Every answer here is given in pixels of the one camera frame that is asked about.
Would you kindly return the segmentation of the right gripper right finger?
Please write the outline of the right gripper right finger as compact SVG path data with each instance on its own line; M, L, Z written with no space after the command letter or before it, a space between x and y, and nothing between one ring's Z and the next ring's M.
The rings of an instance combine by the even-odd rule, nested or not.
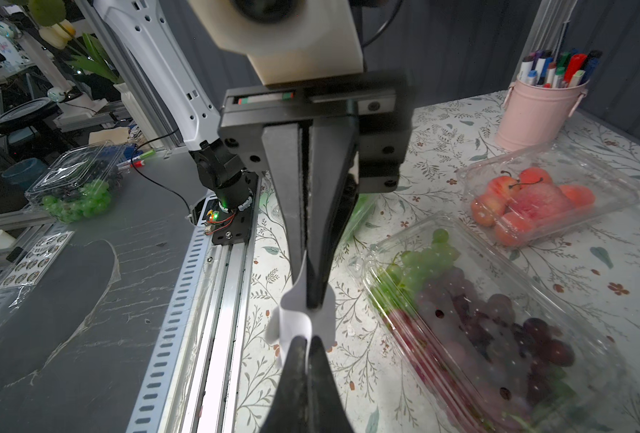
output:
M307 367L310 432L354 433L320 337L311 340Z

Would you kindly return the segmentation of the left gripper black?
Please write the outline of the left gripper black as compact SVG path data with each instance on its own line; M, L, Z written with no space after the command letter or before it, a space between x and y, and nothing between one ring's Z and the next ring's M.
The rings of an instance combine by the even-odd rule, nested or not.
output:
M334 250L356 202L357 184L361 194L397 188L412 115L412 88L399 71L226 92L218 133L248 171L271 174L291 268L302 266L305 251L302 173L308 169L308 308L323 306ZM357 184L350 178L351 167L358 172Z

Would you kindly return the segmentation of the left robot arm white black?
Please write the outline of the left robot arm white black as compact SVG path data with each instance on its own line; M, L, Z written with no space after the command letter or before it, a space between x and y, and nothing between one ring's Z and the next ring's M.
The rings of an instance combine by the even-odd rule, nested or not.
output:
M305 305L325 303L334 252L362 193L391 192L411 134L413 94L402 71L368 71L354 1L194 1L215 45L245 55L257 88L214 106L158 1L96 1L203 162L202 181L240 207L247 172L278 194L290 264Z

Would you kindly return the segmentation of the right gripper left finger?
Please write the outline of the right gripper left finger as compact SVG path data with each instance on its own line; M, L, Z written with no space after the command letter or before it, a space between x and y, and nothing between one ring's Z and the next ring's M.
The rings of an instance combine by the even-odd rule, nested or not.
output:
M307 408L307 339L298 336L290 343L279 386L260 432L306 432Z

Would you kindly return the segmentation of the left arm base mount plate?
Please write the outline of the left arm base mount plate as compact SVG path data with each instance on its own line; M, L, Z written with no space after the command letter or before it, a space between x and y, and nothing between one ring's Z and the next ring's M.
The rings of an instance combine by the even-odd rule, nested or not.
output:
M259 176L243 171L231 187L210 193L191 210L189 219L214 245L247 243L253 234L253 214Z

